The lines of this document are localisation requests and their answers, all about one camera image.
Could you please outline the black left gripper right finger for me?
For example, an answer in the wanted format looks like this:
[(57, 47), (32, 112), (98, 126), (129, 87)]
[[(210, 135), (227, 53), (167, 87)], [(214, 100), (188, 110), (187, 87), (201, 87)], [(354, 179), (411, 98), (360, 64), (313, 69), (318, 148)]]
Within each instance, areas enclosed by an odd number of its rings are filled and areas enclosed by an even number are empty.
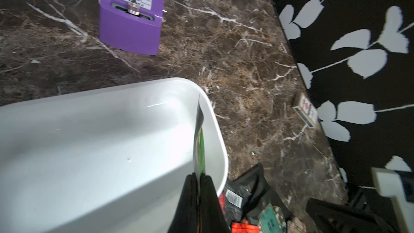
[(212, 178), (202, 174), (200, 178), (199, 232), (230, 233)]

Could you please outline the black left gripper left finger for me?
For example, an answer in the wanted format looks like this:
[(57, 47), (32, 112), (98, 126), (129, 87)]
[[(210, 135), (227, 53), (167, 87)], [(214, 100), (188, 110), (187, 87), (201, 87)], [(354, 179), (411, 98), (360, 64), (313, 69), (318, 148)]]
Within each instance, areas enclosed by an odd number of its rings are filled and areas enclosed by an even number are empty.
[(196, 233), (198, 231), (198, 184), (195, 173), (187, 175), (168, 233)]

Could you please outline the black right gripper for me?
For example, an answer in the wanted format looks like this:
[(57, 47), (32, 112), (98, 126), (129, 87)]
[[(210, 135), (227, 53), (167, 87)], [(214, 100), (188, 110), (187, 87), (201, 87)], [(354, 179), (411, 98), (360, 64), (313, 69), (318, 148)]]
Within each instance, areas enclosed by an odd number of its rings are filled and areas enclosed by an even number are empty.
[(391, 200), (398, 228), (385, 219), (362, 209), (336, 205), (311, 198), (306, 212), (324, 233), (412, 233), (414, 231), (414, 174), (385, 168), (372, 168), (374, 188)]

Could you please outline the green label tea bag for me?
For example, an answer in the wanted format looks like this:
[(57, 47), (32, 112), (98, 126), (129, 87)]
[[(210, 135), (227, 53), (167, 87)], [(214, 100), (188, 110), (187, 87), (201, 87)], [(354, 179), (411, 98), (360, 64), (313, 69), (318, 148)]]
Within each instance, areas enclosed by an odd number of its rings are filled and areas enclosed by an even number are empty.
[(202, 128), (203, 122), (204, 114), (200, 106), (200, 99), (198, 99), (193, 146), (194, 173), (198, 182), (200, 181), (201, 175), (205, 174), (204, 135)]

